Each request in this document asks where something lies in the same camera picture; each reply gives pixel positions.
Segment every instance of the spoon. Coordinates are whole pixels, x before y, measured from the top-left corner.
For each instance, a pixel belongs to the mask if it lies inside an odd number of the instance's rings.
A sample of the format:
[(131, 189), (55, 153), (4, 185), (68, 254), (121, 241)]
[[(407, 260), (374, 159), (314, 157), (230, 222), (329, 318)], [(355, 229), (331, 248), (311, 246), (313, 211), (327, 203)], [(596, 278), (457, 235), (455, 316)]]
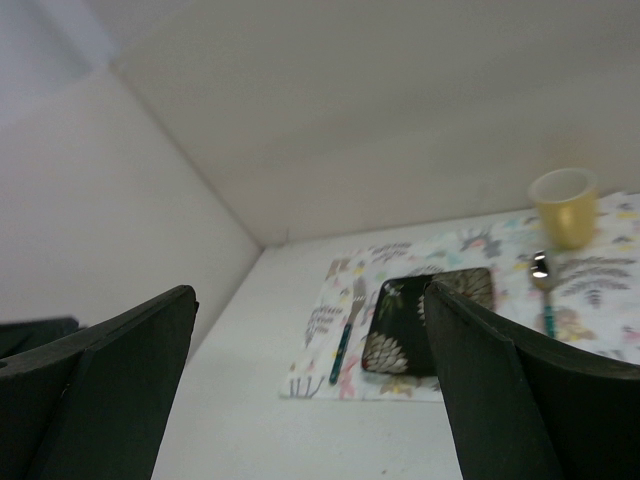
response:
[(531, 283), (542, 292), (544, 327), (547, 335), (555, 338), (555, 327), (553, 324), (553, 308), (551, 308), (551, 291), (555, 287), (556, 279), (553, 274), (551, 258), (541, 250), (533, 254), (531, 266), (529, 267)]

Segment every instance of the fork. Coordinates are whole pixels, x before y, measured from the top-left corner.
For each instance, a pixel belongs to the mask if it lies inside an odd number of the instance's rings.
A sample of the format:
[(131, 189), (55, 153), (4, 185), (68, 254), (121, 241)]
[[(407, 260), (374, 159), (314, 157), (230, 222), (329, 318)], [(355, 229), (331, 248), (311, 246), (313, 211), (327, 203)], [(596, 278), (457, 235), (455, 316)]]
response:
[(353, 329), (353, 323), (356, 317), (364, 307), (364, 302), (367, 299), (367, 291), (362, 277), (358, 277), (353, 281), (353, 302), (351, 303), (351, 313), (344, 326), (342, 337), (340, 338), (340, 344), (338, 345), (338, 352), (336, 353), (336, 359), (333, 362), (333, 368), (331, 369), (331, 375), (329, 376), (329, 384), (335, 385), (338, 383), (338, 377), (340, 376), (340, 367), (342, 367), (342, 360), (344, 360), (345, 353), (347, 352), (347, 345), (349, 344), (349, 337), (351, 336), (351, 330)]

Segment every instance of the white wall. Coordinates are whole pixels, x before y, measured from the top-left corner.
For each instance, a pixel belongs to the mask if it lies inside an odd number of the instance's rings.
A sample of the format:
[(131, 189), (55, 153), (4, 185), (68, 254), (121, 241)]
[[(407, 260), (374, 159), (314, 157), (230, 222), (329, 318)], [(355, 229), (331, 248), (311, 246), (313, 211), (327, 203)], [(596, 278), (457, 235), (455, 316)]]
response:
[(38, 5), (0, 2), (0, 128), (89, 70)]
[(0, 318), (115, 316), (182, 283), (192, 352), (259, 254), (119, 79), (0, 129)]
[(198, 0), (119, 60), (263, 243), (640, 190), (640, 2)]
[(192, 0), (83, 0), (120, 48), (144, 37)]

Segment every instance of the spoon handle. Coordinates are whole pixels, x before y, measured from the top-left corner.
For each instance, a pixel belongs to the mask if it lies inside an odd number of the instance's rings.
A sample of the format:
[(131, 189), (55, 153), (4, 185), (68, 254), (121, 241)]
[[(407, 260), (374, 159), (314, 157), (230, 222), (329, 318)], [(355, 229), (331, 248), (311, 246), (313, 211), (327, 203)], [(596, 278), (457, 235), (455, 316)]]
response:
[(550, 338), (556, 337), (553, 322), (553, 308), (551, 307), (551, 295), (549, 293), (544, 294), (544, 328)]

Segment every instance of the cutlery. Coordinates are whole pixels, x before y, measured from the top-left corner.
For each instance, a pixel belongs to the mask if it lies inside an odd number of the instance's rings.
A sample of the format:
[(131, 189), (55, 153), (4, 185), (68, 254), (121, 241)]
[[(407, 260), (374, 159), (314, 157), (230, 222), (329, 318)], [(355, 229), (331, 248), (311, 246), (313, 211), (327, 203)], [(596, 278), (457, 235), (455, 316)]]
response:
[(329, 376), (329, 384), (335, 385), (338, 383), (338, 377), (340, 376), (340, 367), (342, 366), (342, 360), (347, 352), (347, 345), (349, 344), (349, 337), (351, 336), (351, 330), (353, 329), (353, 322), (364, 307), (364, 302), (367, 299), (367, 292), (365, 288), (364, 279), (358, 277), (353, 281), (353, 302), (351, 303), (351, 313), (342, 331), (342, 337), (340, 338), (340, 344), (338, 345), (338, 352), (336, 353), (336, 359), (333, 362), (333, 368), (331, 369), (331, 375)]
[(544, 250), (534, 253), (529, 267), (531, 283), (542, 292), (544, 327), (547, 335), (555, 338), (553, 308), (551, 307), (551, 291), (556, 286), (551, 258)]

